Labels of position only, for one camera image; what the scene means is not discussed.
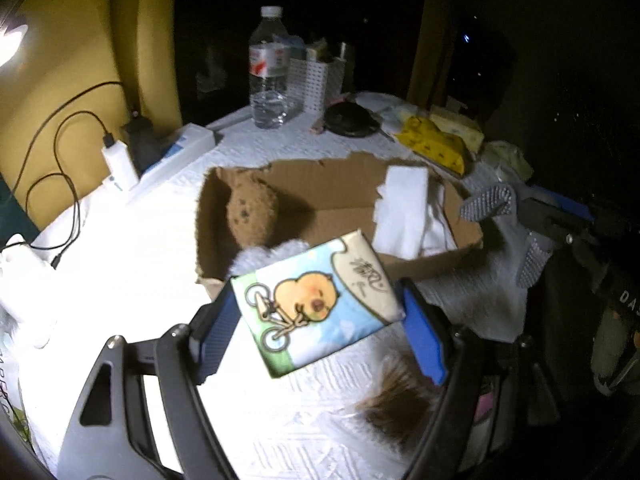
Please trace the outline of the white perforated plastic basket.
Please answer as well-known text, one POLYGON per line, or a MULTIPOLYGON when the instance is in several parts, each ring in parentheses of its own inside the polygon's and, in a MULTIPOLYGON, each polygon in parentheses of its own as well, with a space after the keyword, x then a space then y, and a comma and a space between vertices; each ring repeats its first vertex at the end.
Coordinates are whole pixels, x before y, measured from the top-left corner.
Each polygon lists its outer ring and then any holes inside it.
POLYGON ((321 114, 342 93, 346 63, 316 62, 292 58, 288 66, 288 105, 294 112, 321 114))

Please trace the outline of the cartoon chick tissue pack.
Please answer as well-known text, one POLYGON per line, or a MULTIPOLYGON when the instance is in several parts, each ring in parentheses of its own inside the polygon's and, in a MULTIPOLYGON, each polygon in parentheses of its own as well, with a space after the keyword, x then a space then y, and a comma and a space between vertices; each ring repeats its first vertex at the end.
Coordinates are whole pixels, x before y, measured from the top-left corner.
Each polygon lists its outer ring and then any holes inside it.
POLYGON ((378 255, 359 230, 230 283, 273 378, 405 318, 378 255))

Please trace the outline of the clear plastic water bottle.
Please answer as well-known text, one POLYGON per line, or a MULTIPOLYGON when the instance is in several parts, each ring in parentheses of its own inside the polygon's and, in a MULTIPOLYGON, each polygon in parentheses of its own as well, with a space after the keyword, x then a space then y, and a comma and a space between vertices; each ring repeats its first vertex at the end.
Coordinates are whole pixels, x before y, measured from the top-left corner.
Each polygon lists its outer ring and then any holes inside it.
POLYGON ((261 129, 280 128, 286 114, 286 84, 290 50, 284 42, 280 6, 263 6, 262 21, 250 37, 248 73, 250 74, 250 109, 254 124, 261 129))

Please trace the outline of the pale yellow tissue pack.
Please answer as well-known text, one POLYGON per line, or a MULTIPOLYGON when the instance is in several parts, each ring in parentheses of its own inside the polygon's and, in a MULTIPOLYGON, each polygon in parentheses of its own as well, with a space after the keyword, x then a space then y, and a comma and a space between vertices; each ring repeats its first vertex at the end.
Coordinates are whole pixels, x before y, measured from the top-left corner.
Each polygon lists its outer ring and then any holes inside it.
POLYGON ((480 152, 485 137, 477 122, 437 105, 431 107, 430 118, 443 132, 461 138, 470 153, 477 155, 480 152))

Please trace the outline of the dark grey charger adapter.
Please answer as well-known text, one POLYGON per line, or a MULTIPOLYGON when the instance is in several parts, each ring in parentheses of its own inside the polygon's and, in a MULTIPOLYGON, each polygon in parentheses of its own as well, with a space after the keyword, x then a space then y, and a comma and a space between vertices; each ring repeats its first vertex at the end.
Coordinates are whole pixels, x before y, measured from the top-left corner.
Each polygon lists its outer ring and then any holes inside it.
POLYGON ((134 116, 120 127, 128 145, 134 168, 138 174, 144 174, 166 153, 163 142, 155 135, 152 122, 141 115, 134 116))

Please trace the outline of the white towel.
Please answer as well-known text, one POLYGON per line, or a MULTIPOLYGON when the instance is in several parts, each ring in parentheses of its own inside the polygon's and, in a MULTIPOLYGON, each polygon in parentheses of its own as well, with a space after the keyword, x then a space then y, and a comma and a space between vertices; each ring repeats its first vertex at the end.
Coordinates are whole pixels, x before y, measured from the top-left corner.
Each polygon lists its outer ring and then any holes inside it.
POLYGON ((389 166, 374 204, 374 250, 407 261, 456 250, 444 201, 444 185, 426 167, 389 166))

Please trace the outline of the light green plastic bag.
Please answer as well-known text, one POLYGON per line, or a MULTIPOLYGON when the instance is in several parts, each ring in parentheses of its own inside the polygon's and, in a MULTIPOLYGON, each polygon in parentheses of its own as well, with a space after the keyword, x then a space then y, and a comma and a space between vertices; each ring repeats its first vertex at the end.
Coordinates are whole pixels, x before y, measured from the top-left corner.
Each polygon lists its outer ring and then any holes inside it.
POLYGON ((526 182, 534 174, 521 149, 506 141, 486 143, 480 158, 501 182, 526 182))

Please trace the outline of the white textured tablecloth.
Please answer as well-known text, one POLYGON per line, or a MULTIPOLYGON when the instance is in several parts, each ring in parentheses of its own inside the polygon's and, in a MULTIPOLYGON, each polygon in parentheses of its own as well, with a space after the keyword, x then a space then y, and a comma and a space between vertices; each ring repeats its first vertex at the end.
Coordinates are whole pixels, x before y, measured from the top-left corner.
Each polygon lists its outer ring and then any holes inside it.
POLYGON ((400 479, 342 399, 418 361, 428 445, 461 337, 513 342, 528 244, 521 181, 454 183, 396 139, 276 130, 237 112, 170 177, 91 193, 59 266, 1 255, 18 404, 57 479, 400 479))

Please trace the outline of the white charger adapter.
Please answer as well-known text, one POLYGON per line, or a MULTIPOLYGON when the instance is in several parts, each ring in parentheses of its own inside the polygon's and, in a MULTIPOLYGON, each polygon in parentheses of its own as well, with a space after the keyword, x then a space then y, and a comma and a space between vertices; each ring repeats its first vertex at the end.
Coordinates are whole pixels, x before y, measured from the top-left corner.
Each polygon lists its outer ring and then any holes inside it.
POLYGON ((139 183, 139 176, 127 145, 117 140, 104 145, 101 151, 117 186, 125 192, 132 190, 139 183))

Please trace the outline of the brown cardboard box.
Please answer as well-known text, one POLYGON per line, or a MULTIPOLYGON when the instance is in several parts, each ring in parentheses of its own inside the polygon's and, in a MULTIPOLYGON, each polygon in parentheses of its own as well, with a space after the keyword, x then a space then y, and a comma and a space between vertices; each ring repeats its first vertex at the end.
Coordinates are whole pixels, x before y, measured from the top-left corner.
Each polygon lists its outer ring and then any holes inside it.
POLYGON ((277 194, 277 223, 269 246, 293 238, 317 246, 356 229, 372 240, 374 203, 387 168, 423 165, 356 152, 343 159, 277 160, 262 168, 209 169, 198 196, 196 273, 203 280, 222 281, 241 250, 227 220, 231 193, 241 180, 254 177, 277 194))

